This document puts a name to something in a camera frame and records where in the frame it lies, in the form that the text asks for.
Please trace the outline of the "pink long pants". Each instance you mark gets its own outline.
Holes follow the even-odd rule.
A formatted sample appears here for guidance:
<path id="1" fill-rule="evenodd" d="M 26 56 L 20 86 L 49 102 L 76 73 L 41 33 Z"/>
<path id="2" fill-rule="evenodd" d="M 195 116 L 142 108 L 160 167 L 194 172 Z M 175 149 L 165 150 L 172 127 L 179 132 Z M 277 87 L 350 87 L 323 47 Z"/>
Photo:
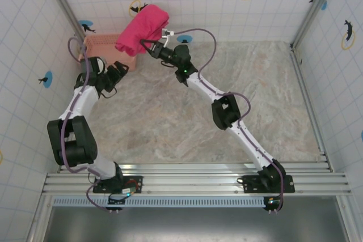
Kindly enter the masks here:
<path id="1" fill-rule="evenodd" d="M 158 41 L 162 38 L 162 29 L 168 25 L 169 14 L 156 5 L 142 9 L 118 36 L 115 48 L 119 52 L 134 57 L 146 53 L 141 40 Z"/>

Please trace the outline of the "pink perforated plastic basket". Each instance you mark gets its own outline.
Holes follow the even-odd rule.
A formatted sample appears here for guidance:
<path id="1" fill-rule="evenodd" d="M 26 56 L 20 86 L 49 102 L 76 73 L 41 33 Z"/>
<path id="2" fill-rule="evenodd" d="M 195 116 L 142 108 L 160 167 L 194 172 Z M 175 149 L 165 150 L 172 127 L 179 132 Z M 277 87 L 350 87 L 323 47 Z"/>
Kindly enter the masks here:
<path id="1" fill-rule="evenodd" d="M 115 48 L 118 37 L 119 34 L 117 33 L 87 35 L 83 42 L 87 48 L 86 54 L 88 58 L 102 58 L 106 61 L 107 66 L 118 61 L 123 65 L 127 65 L 130 71 L 135 71 L 137 57 L 131 57 Z"/>

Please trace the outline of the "blue circle shark sticker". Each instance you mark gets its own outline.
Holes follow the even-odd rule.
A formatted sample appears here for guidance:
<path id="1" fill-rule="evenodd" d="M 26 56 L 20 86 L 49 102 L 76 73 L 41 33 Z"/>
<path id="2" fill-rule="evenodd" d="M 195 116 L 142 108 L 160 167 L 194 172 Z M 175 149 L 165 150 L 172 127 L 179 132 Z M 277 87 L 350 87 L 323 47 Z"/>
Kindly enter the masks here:
<path id="1" fill-rule="evenodd" d="M 90 20 L 79 20 L 78 23 L 80 24 L 80 26 L 83 28 L 83 30 L 85 32 L 92 32 L 92 33 L 96 33 L 95 29 L 92 29 L 92 26 L 94 25 L 94 23 Z"/>

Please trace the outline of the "blue circle diver sticker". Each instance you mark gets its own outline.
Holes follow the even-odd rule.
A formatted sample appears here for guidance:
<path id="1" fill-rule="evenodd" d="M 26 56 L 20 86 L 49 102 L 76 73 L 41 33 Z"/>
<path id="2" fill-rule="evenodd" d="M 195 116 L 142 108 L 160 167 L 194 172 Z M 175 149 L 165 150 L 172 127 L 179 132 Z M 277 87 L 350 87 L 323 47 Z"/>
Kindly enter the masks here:
<path id="1" fill-rule="evenodd" d="M 47 71 L 43 78 L 38 79 L 39 83 L 42 84 L 45 88 L 49 88 L 53 82 L 53 73 L 51 71 Z"/>

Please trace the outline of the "grey metal panel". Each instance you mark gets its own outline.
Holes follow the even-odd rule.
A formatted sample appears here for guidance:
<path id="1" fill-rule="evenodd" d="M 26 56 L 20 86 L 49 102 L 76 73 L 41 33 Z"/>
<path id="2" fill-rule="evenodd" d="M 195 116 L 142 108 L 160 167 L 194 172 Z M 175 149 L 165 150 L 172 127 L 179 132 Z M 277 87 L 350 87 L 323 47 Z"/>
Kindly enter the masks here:
<path id="1" fill-rule="evenodd" d="M 45 242 L 348 242 L 335 204 L 262 209 L 57 207 Z"/>

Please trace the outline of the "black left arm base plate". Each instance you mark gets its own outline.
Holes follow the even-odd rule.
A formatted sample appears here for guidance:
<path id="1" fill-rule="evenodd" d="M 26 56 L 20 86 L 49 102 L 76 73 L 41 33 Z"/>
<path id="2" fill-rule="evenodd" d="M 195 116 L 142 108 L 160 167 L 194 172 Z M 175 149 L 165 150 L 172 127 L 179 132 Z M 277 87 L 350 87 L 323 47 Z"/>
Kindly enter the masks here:
<path id="1" fill-rule="evenodd" d="M 142 192 L 143 176 L 124 176 L 118 169 L 116 176 L 110 179 L 101 180 L 92 189 L 93 193 L 122 194 L 122 189 L 135 187 L 135 193 Z"/>

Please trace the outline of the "aluminium rail frame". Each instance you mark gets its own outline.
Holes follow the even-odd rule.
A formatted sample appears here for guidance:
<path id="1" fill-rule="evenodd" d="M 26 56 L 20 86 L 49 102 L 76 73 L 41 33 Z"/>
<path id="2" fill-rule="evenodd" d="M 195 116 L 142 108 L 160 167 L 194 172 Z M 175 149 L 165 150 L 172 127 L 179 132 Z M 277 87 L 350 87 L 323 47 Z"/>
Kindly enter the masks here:
<path id="1" fill-rule="evenodd" d="M 283 162 L 294 182 L 293 196 L 344 196 L 351 194 L 346 174 L 322 162 Z M 143 176 L 142 196 L 234 196 L 244 193 L 237 178 L 256 173 L 251 163 L 122 164 L 124 176 Z M 81 196 L 90 187 L 87 172 L 65 169 L 48 174 L 44 195 Z"/>

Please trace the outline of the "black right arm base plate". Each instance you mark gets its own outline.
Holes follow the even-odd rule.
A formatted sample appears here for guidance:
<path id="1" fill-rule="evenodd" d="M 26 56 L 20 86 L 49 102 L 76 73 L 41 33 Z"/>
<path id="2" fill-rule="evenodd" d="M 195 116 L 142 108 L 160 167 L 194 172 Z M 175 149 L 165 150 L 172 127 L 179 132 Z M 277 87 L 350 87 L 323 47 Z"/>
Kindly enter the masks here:
<path id="1" fill-rule="evenodd" d="M 237 178 L 245 193 L 281 193 L 281 180 L 278 178 L 276 184 L 265 186 L 259 175 L 244 175 Z M 294 181 L 291 175 L 284 177 L 284 193 L 295 193 Z"/>

